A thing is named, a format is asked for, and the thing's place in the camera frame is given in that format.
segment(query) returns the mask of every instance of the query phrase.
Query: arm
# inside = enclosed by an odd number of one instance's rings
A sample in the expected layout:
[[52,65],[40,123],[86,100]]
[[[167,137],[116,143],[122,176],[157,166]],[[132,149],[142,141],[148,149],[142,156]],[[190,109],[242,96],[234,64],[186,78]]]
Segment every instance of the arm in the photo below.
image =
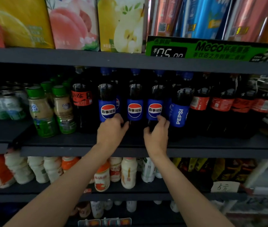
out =
[[107,119],[97,130],[97,143],[70,170],[29,202],[4,227],[64,226],[71,211],[98,168],[114,153],[127,129],[120,114]]
[[165,181],[170,194],[188,227],[234,227],[234,225],[207,200],[166,155],[170,122],[158,116],[152,133],[144,130],[145,146]]

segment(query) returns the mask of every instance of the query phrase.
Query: pepsi logo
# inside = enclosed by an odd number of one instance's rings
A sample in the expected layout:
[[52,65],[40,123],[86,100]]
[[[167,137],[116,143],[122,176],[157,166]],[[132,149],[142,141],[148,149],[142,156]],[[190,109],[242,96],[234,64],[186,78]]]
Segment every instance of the pepsi logo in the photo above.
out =
[[100,112],[105,119],[112,118],[115,114],[115,106],[113,104],[103,105]]
[[132,118],[138,118],[141,115],[142,107],[138,103],[130,103],[128,106],[129,116]]
[[161,114],[162,105],[159,103],[152,103],[149,106],[148,113],[151,117],[156,118],[158,115]]
[[119,108],[119,99],[116,98],[116,110]]

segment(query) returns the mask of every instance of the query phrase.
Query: hand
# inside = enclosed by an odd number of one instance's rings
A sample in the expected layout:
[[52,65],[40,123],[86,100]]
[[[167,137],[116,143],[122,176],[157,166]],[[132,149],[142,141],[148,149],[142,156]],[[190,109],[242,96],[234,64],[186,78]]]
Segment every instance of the hand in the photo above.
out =
[[97,130],[97,145],[108,149],[111,153],[110,156],[117,149],[129,128],[128,121],[123,127],[121,127],[122,123],[123,119],[117,113],[113,118],[106,119],[105,122],[102,122]]
[[157,116],[158,124],[155,126],[152,133],[150,128],[144,129],[145,147],[147,148],[150,158],[154,161],[155,158],[166,156],[168,144],[168,128],[170,122],[163,116]]

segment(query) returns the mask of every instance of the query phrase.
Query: forearm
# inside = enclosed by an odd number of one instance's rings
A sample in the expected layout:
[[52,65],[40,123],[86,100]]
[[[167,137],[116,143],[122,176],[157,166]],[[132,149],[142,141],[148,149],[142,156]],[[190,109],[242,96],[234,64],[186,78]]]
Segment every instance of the forearm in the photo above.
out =
[[158,167],[188,227],[234,227],[176,168],[168,157],[157,157]]
[[70,170],[20,210],[5,227],[64,226],[91,178],[107,157],[104,147],[95,145]]

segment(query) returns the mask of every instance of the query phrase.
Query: blue bottle cap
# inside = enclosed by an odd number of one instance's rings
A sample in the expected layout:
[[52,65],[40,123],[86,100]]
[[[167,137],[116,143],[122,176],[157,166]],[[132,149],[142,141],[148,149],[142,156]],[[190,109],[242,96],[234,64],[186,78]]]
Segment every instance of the blue bottle cap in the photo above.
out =
[[131,72],[133,74],[139,74],[140,73],[140,69],[139,68],[131,68]]
[[110,71],[111,71],[110,68],[104,68],[104,67],[100,68],[100,72],[102,73],[103,76],[109,75]]
[[184,79],[192,79],[194,76],[193,72],[183,72],[183,78]]
[[162,76],[164,72],[164,70],[155,70],[157,76]]

